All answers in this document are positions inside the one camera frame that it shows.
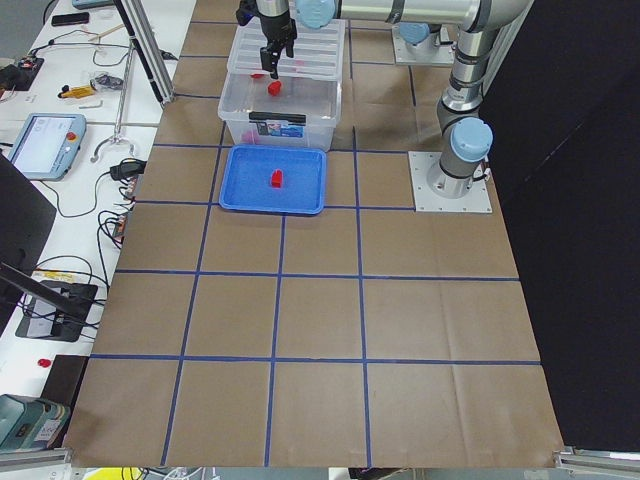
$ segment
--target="smartphone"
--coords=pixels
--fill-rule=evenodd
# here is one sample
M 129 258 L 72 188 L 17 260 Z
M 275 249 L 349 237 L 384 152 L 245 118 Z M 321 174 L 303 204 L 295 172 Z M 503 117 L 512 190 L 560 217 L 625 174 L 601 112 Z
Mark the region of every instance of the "smartphone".
M 81 23 L 89 23 L 89 12 L 69 13 L 67 15 L 54 15 L 51 17 L 51 25 L 54 27 L 79 25 Z

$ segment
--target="black curtain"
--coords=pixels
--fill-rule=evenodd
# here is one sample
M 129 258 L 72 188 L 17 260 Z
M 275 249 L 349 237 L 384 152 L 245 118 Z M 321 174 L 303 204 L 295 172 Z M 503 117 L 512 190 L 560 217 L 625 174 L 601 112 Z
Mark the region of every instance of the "black curtain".
M 487 94 L 565 444 L 640 451 L 640 5 L 536 0 Z

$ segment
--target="blue tray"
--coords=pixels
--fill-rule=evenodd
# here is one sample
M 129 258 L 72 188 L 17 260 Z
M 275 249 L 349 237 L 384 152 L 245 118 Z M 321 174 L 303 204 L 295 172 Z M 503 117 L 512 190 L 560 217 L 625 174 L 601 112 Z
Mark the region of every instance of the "blue tray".
M 271 186 L 275 170 L 282 186 Z M 230 210 L 315 215 L 324 208 L 327 155 L 315 148 L 236 145 L 229 152 L 220 205 Z

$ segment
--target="grid floor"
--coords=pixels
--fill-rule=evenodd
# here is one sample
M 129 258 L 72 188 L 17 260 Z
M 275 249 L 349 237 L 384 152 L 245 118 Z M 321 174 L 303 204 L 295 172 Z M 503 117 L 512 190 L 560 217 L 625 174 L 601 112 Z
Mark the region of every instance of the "grid floor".
M 234 9 L 196 6 L 67 436 L 76 462 L 550 464 L 562 441 L 493 188 L 491 215 L 413 210 L 406 153 L 439 148 L 448 72 L 393 66 L 388 29 L 351 22 L 325 210 L 228 212 L 215 112 Z

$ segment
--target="red small object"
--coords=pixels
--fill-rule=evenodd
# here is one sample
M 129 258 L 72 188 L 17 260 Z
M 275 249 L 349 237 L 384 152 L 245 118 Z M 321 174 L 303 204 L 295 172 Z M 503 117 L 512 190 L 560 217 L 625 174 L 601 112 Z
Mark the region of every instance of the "red small object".
M 271 174 L 271 186 L 282 188 L 282 170 L 274 170 Z
M 275 82 L 271 82 L 267 87 L 267 92 L 272 97 L 276 97 L 280 95 L 280 89 L 282 88 L 282 82 L 280 80 L 276 80 Z

